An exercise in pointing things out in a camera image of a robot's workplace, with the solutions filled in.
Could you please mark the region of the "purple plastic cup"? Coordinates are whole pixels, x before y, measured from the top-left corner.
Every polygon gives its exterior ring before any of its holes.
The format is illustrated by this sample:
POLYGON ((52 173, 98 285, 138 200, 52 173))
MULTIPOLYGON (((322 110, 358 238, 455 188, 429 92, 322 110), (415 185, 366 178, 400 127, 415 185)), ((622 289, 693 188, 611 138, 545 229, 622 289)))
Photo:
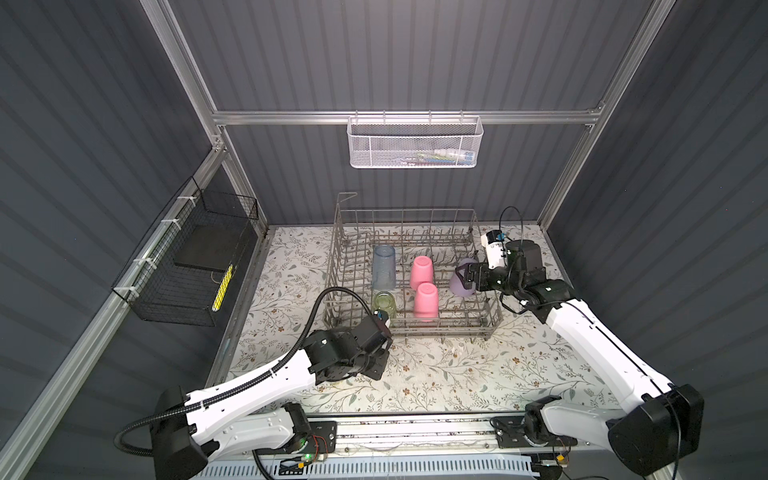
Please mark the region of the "purple plastic cup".
MULTIPOLYGON (((473 259, 473 258, 464 258, 464 259, 461 259, 458 262, 458 264, 456 265, 456 267, 454 268, 454 271, 457 271, 462 276, 462 281, 464 283, 464 286, 470 290, 470 295, 469 296, 457 296, 457 297, 467 298, 467 297, 470 297, 470 296, 472 296, 472 295, 474 295, 476 293, 476 289, 474 287, 474 284, 467 279, 467 268, 466 268, 466 265, 473 265, 473 264, 477 264, 477 261, 475 259, 473 259)), ((452 277, 451 277, 450 282, 449 282, 449 290, 452 292, 452 277)))

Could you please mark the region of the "green transparent cup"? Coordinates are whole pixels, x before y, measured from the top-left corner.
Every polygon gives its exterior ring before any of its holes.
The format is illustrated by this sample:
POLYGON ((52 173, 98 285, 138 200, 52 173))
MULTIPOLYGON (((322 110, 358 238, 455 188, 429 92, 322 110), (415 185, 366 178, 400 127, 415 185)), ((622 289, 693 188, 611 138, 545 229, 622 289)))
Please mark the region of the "green transparent cup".
POLYGON ((394 295, 389 291, 377 291, 374 293, 372 310, 385 313, 389 320, 397 316, 397 303, 394 295))

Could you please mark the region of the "pink plastic cup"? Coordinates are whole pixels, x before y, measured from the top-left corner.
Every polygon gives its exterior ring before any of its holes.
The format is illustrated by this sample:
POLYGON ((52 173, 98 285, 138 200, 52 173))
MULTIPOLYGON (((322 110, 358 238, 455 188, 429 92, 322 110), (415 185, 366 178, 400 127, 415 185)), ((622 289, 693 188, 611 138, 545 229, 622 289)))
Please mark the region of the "pink plastic cup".
POLYGON ((434 266, 430 257, 416 256, 413 259, 410 272, 410 288, 417 290, 421 284, 434 282, 434 266))
POLYGON ((417 286, 413 313, 419 319, 439 317, 439 290, 433 283, 424 282, 417 286))

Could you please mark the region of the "blue transparent cup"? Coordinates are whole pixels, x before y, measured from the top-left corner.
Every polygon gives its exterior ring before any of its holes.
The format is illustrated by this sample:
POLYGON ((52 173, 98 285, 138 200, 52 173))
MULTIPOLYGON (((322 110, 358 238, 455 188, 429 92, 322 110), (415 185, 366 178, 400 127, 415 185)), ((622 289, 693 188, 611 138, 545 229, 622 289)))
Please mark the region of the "blue transparent cup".
POLYGON ((377 245, 373 253, 372 288, 388 291, 396 287, 396 251, 391 245, 377 245))

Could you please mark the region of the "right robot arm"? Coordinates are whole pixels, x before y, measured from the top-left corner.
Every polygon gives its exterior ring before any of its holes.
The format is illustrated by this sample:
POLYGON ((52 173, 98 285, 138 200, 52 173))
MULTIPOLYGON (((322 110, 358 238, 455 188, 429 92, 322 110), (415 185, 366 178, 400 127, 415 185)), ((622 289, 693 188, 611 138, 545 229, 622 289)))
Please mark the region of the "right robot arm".
POLYGON ((499 230, 482 238, 485 260, 459 265, 466 289, 514 297, 584 359, 609 388, 615 409, 590 408, 547 395, 528 403, 522 420, 526 440, 546 446, 572 437, 612 451, 633 473, 651 475, 697 451, 705 402, 691 385, 678 386, 644 362, 562 279, 550 279, 540 247, 507 240, 499 230))

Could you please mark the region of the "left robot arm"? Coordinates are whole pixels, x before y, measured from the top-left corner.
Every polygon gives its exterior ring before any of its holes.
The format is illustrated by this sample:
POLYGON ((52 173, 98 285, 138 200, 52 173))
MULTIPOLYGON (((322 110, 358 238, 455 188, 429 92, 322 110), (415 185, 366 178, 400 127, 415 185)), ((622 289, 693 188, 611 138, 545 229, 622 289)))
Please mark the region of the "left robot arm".
POLYGON ((393 343, 389 315, 353 290, 332 286, 316 298, 299 338, 276 360, 234 380, 190 393, 166 390, 148 417, 122 427, 114 446, 152 459, 158 479, 190 479, 210 462, 244 450, 292 453, 311 437, 310 422, 289 396, 324 383, 383 376, 393 343), (364 316, 353 327, 316 330, 330 293, 351 296, 364 316))

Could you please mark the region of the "floral table mat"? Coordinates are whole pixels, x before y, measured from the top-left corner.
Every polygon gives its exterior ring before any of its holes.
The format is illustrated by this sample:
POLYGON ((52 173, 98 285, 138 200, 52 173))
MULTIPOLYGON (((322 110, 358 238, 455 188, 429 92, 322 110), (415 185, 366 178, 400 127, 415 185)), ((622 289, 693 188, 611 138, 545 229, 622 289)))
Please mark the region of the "floral table mat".
MULTIPOLYGON (((330 226, 275 229, 226 379, 276 359, 294 343, 325 286, 331 236, 330 226)), ((381 380, 324 383, 295 398, 309 412, 402 413, 514 411, 546 395, 598 408, 617 405, 561 337, 530 314, 506 312, 489 340, 402 337, 381 380)))

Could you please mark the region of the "items in white basket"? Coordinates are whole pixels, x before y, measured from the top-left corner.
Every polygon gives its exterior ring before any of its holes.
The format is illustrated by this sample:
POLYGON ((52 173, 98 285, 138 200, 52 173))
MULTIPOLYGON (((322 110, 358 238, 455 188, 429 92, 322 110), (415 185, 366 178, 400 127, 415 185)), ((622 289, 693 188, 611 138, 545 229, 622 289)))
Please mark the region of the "items in white basket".
POLYGON ((476 165, 476 153, 463 149, 438 149, 411 153, 398 162, 410 166, 457 166, 472 168, 476 165))

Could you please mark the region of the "yellow brush in basket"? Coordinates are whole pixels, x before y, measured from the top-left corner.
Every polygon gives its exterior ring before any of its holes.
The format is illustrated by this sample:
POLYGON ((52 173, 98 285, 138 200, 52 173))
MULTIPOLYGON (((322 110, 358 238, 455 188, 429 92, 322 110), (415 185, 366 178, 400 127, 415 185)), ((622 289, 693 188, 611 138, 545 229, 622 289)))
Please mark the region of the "yellow brush in basket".
POLYGON ((230 284, 230 282, 232 280, 232 277, 234 275, 234 270, 235 270, 235 267, 234 267, 233 264, 230 264, 227 267, 227 270, 225 271, 225 273, 224 273, 224 275, 223 275, 223 277, 221 279, 221 282, 219 283, 219 288, 218 288, 218 290, 216 292, 215 298, 214 298, 213 303, 211 305, 211 311, 212 312, 218 312, 221 309, 221 307, 223 305, 223 302, 224 302, 224 299, 226 297, 227 291, 228 291, 229 284, 230 284))

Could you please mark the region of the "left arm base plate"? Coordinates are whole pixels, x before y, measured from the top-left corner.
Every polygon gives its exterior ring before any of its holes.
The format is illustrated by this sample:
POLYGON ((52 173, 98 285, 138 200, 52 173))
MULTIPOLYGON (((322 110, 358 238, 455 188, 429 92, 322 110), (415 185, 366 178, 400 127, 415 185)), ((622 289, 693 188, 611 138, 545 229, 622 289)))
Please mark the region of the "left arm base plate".
POLYGON ((257 453, 260 455, 334 453, 336 450, 337 433, 337 422, 311 420, 307 433, 295 435, 282 447, 277 449, 258 449, 257 453))

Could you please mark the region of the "aluminium mounting rail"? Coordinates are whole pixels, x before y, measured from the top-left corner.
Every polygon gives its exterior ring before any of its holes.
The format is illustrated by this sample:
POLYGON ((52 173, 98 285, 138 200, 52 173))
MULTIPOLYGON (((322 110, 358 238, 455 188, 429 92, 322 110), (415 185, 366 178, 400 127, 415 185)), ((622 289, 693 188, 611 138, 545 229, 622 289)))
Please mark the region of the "aluminium mounting rail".
MULTIPOLYGON (((210 462, 251 450, 277 449, 295 435, 307 433, 309 422, 316 420, 338 423, 335 452, 347 447, 435 449, 459 444, 471 446, 477 442, 499 447, 490 419, 524 414, 531 417, 528 412, 323 416, 308 415, 298 404, 291 403, 273 412, 246 415, 216 427, 211 439, 199 439, 196 443, 202 448, 204 460, 210 462)), ((548 432, 576 438, 578 445, 612 449, 607 430, 598 434, 584 423, 569 423, 561 430, 550 428, 548 432)))

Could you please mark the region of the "white mesh wall basket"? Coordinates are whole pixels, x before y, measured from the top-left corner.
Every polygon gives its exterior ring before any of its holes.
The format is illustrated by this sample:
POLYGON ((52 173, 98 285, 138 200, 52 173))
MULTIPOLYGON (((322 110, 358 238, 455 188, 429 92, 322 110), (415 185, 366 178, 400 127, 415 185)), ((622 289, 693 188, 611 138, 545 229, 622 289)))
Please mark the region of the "white mesh wall basket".
POLYGON ((471 169, 410 166, 398 159, 421 151, 463 149, 476 153, 477 165, 484 125, 477 116, 353 116, 346 133, 350 165, 357 169, 471 169))

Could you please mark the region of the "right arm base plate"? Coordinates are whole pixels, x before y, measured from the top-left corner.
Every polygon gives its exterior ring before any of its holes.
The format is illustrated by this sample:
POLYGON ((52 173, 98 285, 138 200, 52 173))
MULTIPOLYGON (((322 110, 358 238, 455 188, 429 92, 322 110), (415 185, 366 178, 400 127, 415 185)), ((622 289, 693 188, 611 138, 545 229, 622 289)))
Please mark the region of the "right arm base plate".
POLYGON ((527 414, 492 417, 490 425, 500 448, 565 447, 570 449, 578 445, 576 438, 554 435, 548 432, 539 420, 527 414))

